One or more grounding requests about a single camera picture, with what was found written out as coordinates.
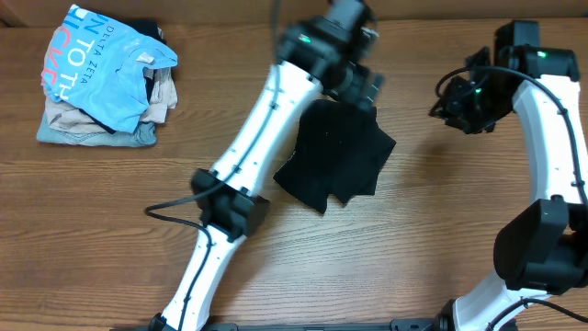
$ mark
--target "black cloth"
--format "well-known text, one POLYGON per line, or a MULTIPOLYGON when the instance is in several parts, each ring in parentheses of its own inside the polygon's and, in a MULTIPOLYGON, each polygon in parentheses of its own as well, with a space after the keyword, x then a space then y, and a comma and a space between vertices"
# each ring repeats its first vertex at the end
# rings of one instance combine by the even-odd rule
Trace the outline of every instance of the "black cloth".
POLYGON ((378 174, 396 142, 376 122, 376 108, 365 112, 329 100, 316 100, 300 117, 294 155, 275 181, 320 213, 334 194, 347 203, 355 195, 374 195, 378 174))

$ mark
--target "black mounting bracket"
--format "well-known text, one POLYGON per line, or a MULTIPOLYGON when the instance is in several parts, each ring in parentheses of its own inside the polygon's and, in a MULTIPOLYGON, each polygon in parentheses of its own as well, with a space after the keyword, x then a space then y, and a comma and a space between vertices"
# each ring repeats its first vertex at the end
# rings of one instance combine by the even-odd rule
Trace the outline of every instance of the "black mounting bracket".
MULTIPOLYGON (((215 174, 199 169, 192 177, 192 191, 198 194, 220 182, 215 174)), ((202 210, 202 225, 211 224, 220 229, 229 236, 229 242, 241 235, 254 234, 266 217, 269 201, 260 196, 249 197, 246 193, 246 189, 236 190, 224 184, 206 198, 198 200, 197 204, 202 210)))

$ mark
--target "pile of clothes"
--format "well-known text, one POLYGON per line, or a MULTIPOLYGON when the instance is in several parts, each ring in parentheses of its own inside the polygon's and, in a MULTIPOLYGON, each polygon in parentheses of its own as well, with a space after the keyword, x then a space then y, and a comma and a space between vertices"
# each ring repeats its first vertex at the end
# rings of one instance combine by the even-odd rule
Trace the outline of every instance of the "pile of clothes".
POLYGON ((377 110, 316 100, 300 117, 294 154, 275 181, 320 213, 333 194, 343 204, 376 193, 378 175, 396 142, 379 128, 377 110))
POLYGON ((45 112, 37 140, 151 146, 175 108, 177 55, 152 20, 124 24, 71 6, 45 54, 45 112))

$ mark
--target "folded clothes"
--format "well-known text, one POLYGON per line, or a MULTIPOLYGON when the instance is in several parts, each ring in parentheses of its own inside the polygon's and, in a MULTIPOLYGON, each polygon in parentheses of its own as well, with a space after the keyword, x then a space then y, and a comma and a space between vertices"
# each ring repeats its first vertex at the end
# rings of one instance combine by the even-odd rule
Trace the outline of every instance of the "folded clothes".
MULTIPOLYGON (((141 114, 141 122, 164 123, 168 108, 175 108, 177 94, 169 68, 155 71, 149 108, 141 114)), ((69 133, 114 133, 109 127, 65 101, 45 98, 45 114, 49 127, 69 133)))
POLYGON ((50 48, 41 73, 45 94, 129 133, 149 107, 143 69, 177 65, 177 55, 160 41, 76 5, 50 48))
POLYGON ((141 123, 133 133, 105 131, 94 133, 69 133, 49 127, 47 116, 43 115, 37 131, 37 140, 42 143, 65 143, 83 146, 145 147, 157 143, 155 123, 141 123))

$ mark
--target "wooden table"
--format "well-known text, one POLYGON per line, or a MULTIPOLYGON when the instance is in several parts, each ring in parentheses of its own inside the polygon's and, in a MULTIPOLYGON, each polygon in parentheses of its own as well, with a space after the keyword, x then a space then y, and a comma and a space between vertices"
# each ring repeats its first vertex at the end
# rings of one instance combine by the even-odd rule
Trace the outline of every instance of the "wooden table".
MULTIPOLYGON (((434 316, 492 269, 498 231, 528 205, 526 148, 515 115, 466 136, 427 117, 433 87, 507 20, 387 21, 368 65, 386 75, 379 125, 398 145, 375 197, 321 217, 269 177, 272 211, 234 257, 212 313, 240 324, 384 322, 434 316)), ((588 22, 541 20, 549 47, 588 73, 588 22)), ((142 209, 189 195, 241 128, 270 61, 266 26, 165 26, 178 53, 180 103, 147 149, 35 141, 51 29, 0 29, 0 330, 107 330, 161 312, 196 232, 142 209)), ((583 87, 588 87, 584 80, 583 87)), ((582 95, 588 120, 588 95, 582 95)), ((275 161, 288 159, 284 150, 275 161)), ((194 206, 171 215, 195 219, 194 206)), ((588 314, 588 290, 553 299, 588 314)), ((525 330, 585 330, 554 311, 525 330)))

